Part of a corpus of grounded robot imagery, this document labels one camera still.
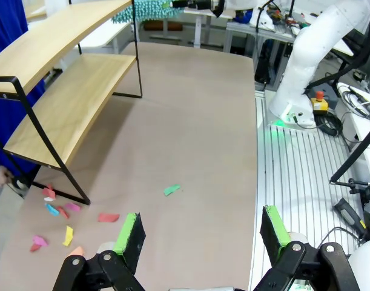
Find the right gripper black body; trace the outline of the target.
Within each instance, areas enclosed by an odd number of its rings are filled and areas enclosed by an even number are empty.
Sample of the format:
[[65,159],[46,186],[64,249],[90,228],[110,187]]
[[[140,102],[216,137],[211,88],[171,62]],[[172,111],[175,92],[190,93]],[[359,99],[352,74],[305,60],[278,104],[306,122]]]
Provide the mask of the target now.
[[196,10],[213,10],[214,1],[213,0],[189,0],[187,1],[187,7]]

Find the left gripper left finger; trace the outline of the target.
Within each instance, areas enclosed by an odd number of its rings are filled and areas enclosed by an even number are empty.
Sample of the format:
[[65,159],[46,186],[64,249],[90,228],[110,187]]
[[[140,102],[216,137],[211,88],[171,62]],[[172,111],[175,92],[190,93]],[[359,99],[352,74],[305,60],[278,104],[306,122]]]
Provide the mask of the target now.
[[66,257],[53,290],[143,290],[134,275],[145,237],[140,214],[129,213],[112,249]]

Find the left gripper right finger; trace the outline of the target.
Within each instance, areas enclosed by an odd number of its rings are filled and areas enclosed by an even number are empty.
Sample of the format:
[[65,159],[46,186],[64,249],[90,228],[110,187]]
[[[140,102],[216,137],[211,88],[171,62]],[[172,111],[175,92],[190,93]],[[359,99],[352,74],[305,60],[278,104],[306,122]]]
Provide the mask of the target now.
[[293,241],[276,206],[264,206],[260,234],[271,268],[255,290],[288,290],[295,281],[313,290],[358,290],[359,286],[340,244],[327,242],[314,248]]

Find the person right hand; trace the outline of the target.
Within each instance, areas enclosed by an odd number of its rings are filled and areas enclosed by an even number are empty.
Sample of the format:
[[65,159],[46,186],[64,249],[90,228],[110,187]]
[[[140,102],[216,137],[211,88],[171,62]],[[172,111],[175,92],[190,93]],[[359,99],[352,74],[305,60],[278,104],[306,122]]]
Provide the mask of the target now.
[[0,187],[11,183],[13,174],[6,167],[0,166]]

